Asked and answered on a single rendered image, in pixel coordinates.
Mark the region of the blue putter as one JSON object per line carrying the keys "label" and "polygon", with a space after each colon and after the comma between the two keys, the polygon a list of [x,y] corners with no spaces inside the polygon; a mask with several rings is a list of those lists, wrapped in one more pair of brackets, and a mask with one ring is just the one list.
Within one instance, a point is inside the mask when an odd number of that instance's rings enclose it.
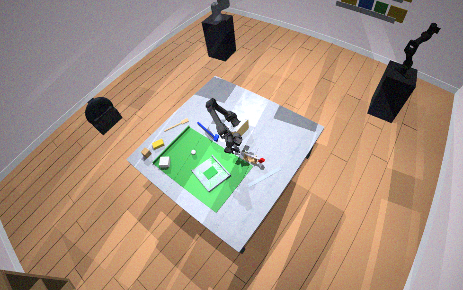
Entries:
{"label": "blue putter", "polygon": [[209,134],[214,138],[214,141],[216,141],[216,142],[218,141],[218,138],[219,138],[219,135],[218,135],[218,134],[215,134],[215,136],[214,136],[211,132],[209,132],[209,131],[208,131],[203,125],[201,125],[199,122],[198,122],[198,124],[199,124],[207,133],[209,133]]}

